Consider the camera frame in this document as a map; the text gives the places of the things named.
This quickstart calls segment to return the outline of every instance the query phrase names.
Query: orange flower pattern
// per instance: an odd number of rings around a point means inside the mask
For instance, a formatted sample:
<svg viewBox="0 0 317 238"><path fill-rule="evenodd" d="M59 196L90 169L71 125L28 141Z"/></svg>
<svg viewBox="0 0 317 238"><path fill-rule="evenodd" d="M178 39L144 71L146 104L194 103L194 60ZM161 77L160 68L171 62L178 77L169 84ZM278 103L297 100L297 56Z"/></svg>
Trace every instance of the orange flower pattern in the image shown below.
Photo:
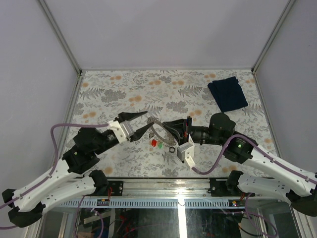
<svg viewBox="0 0 317 238"><path fill-rule="evenodd" d="M145 125L148 116L161 121L193 118L193 125L209 125L210 117L220 112L207 84L236 76L249 106L228 112L236 122L236 130L254 138L270 152L275 153L272 136L265 120L263 106L249 70L136 70L136 71L86 71L74 110L73 123L103 124L120 112L148 111L131 124L134 129ZM74 144L72 138L78 128L71 127L65 151ZM195 148L197 168L210 168L220 146ZM170 153L168 146L153 147L147 132L139 141L122 143L106 153L94 167L112 177L201 177L184 166ZM206 177L225 177L232 170L241 170L256 176L261 171L222 159Z"/></svg>

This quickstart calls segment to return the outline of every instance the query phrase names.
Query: navy blue cloth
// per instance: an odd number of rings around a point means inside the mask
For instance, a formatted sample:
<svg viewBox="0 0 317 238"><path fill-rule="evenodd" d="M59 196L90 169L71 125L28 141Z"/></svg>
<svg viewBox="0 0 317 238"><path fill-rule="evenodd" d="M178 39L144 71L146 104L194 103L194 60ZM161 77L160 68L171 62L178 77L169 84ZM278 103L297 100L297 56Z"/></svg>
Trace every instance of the navy blue cloth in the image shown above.
<svg viewBox="0 0 317 238"><path fill-rule="evenodd" d="M223 113L248 106L236 77L218 81L215 80L208 84L208 88Z"/></svg>

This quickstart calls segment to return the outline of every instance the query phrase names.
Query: wire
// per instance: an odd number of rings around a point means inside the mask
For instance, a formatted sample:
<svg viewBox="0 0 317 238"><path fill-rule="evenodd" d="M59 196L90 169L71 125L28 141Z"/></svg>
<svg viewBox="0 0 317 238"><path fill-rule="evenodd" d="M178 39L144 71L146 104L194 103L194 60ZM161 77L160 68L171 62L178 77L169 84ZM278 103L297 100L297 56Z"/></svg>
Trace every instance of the wire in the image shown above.
<svg viewBox="0 0 317 238"><path fill-rule="evenodd" d="M109 203L109 205L110 205L110 197L111 197L111 194L112 194L112 188L111 187L109 187L109 190L108 190L108 203Z"/></svg>
<svg viewBox="0 0 317 238"><path fill-rule="evenodd" d="M26 190L25 192L20 194L20 197L22 198L23 196L25 196L26 194L28 194L29 192L33 191L35 188L41 186L43 183L45 183L45 181L47 181L51 175L53 174L53 172L55 171L55 168L57 166L57 162L58 162L58 148L57 148L57 143L54 137L54 130L57 127L64 127L64 126L71 126L71 127L84 127L84 128L100 128L100 127L107 127L108 123L106 124L100 124L100 125L84 125L84 124L75 124L75 123L59 123L59 124L55 124L51 127L51 138L52 138L52 142L53 142L53 147L54 147L54 163L53 163L53 167L51 169L51 171L49 172L49 175L47 177L45 177L44 179L42 179L40 182L38 182L36 185L32 186L31 188L29 188L28 190ZM8 202L6 202L5 204L0 206L0 210L4 207L6 207L7 205L15 202L16 200L20 199L20 197L16 197ZM0 230L10 230L13 228L16 228L18 226L11 226L11 227L0 227Z"/></svg>
<svg viewBox="0 0 317 238"><path fill-rule="evenodd" d="M309 182L312 182L313 184L316 184L317 185L317 181L293 170L293 169L290 169L289 167L283 165L282 163L278 162L277 160L275 160L273 157L271 157L268 153L264 152L262 149L260 149L254 142L252 142L249 138L243 136L243 135L239 135L239 134L236 134L236 135L233 135L231 137L229 137L229 139L225 142L225 144L223 145L222 147L222 150L221 152L219 153L215 163L213 164L213 166L211 167L210 170L206 171L206 172L201 172L199 171L196 167L193 167L192 170L195 171L196 173L200 174L200 175L207 175L209 173L211 173L215 168L216 166L218 165L220 159L222 158L222 155L224 153L224 151L227 149L227 146L229 145L230 141L234 138L242 138L244 140L246 140L248 143L250 143L257 151L259 151L264 157L268 158L272 163L276 163L278 166L280 166L281 168L285 169L286 171L288 172L291 172L292 174L294 175L297 175L299 177L301 177L302 179L305 179L306 181L309 181Z"/></svg>
<svg viewBox="0 0 317 238"><path fill-rule="evenodd" d="M258 235L258 234L252 234L250 232L247 232L245 229L243 229L241 226L239 226L239 229L242 230L244 233L252 236L252 237L262 237L262 235Z"/></svg>
<svg viewBox="0 0 317 238"><path fill-rule="evenodd" d="M80 202L78 203L77 209L76 209L76 216L75 216L75 221L74 221L74 236L77 238L77 233L76 233L76 224L77 224L77 220L78 220L78 216L79 216L79 210L80 210L80 206L84 201L85 196L83 196L80 200Z"/></svg>
<svg viewBox="0 0 317 238"><path fill-rule="evenodd" d="M245 213L246 213L247 217L249 218L249 221L250 221L251 225L252 225L258 232L260 232L260 233L261 233L262 235L264 235L264 236L267 236L267 237L277 237L277 236L278 236L277 228L273 225L273 223L272 223L269 219L267 219L267 218L265 218L265 217L263 217L263 216L261 216L261 215L259 215L259 214L255 214L255 213L252 213L252 212L249 212L249 211L248 211L248 201L249 201L249 197L250 197L251 195L252 195L252 193L249 193L249 194L248 194L248 196L247 196L247 198L246 198L246 204L245 204ZM259 217L259 218L263 219L264 222L267 222L270 226L272 226L272 228L273 228L274 231L275 231L275 234L274 234L274 235L269 235L269 234L267 234L267 233L264 233L264 232L263 232L260 228L258 228L257 225L252 221L250 215L253 215L253 216L255 216L255 217Z"/></svg>
<svg viewBox="0 0 317 238"><path fill-rule="evenodd" d="M241 194L241 197L240 197L240 202L243 200L244 196L245 196L245 194L244 194L244 192L243 192L243 193Z"/></svg>
<svg viewBox="0 0 317 238"><path fill-rule="evenodd" d="M101 238L101 236L103 235L103 232L104 232L104 220L103 220L102 215L99 212L97 212L95 209L93 209L92 211L95 212L100 217L101 231L100 231L100 234L99 234L98 238Z"/></svg>

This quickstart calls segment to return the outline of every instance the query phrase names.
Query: white wall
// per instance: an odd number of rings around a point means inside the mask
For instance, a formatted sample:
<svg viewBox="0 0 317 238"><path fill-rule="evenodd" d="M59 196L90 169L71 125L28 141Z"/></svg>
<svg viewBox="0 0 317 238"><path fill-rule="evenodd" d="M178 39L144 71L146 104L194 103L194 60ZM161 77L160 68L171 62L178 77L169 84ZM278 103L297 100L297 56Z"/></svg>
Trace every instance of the white wall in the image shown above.
<svg viewBox="0 0 317 238"><path fill-rule="evenodd" d="M0 1L0 22L2 192L50 165L50 127L64 118L76 73L35 0ZM0 211L0 226L11 225L8 211ZM22 231L0 231L0 237L18 238Z"/></svg>
<svg viewBox="0 0 317 238"><path fill-rule="evenodd" d="M47 0L82 68L251 68L288 0Z"/></svg>
<svg viewBox="0 0 317 238"><path fill-rule="evenodd" d="M257 75L284 158L317 172L317 1L297 1Z"/></svg>

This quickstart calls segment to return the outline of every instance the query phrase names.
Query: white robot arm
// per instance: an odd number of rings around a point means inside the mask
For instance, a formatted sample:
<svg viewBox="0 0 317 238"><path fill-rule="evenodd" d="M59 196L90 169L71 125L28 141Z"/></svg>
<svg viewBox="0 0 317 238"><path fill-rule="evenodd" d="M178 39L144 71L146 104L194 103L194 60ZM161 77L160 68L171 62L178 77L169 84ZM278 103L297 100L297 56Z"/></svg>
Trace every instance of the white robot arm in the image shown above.
<svg viewBox="0 0 317 238"><path fill-rule="evenodd" d="M66 181L84 174L99 162L96 156L113 146L136 141L153 125L150 123L134 131L129 121L144 115L141 113L120 113L109 121L107 130L81 128L74 137L75 145L58 160L53 167L23 188L7 189L2 193L6 204L12 209L10 221L18 227L26 227L47 213L53 207L82 195L107 195L108 181L102 171L94 170L88 177L69 185ZM234 130L235 122L223 113L211 117L209 127L192 126L192 119L164 122L163 126L178 142L177 156L193 171L207 175L218 164L221 156L248 165L271 175L274 179L253 177L241 171L232 171L225 188L234 196L242 193L257 193L281 199L294 209L317 216L317 178L315 173L304 171L271 154L255 140ZM213 167L200 172L194 162L195 143L221 145L222 150Z"/></svg>
<svg viewBox="0 0 317 238"><path fill-rule="evenodd" d="M275 156L255 140L234 130L235 122L224 113L214 114L209 127L192 126L192 119L164 122L163 126L177 140L177 157L201 175L211 173L221 156L259 169L274 179L249 176L232 171L225 186L232 195L257 193L281 199L308 216L317 216L317 176ZM222 150L213 167L201 172L194 162L195 143L221 145Z"/></svg>
<svg viewBox="0 0 317 238"><path fill-rule="evenodd" d="M77 182L61 185L98 163L96 154L125 141L139 140L153 123L134 131L129 121L145 113L120 113L115 120L107 123L104 132L96 128L80 128L74 137L75 145L58 160L53 170L48 170L20 189L7 189L2 193L5 203L13 201L9 204L12 208L8 213L10 221L18 227L26 227L53 207L74 197L106 194L108 181L104 173L98 170Z"/></svg>

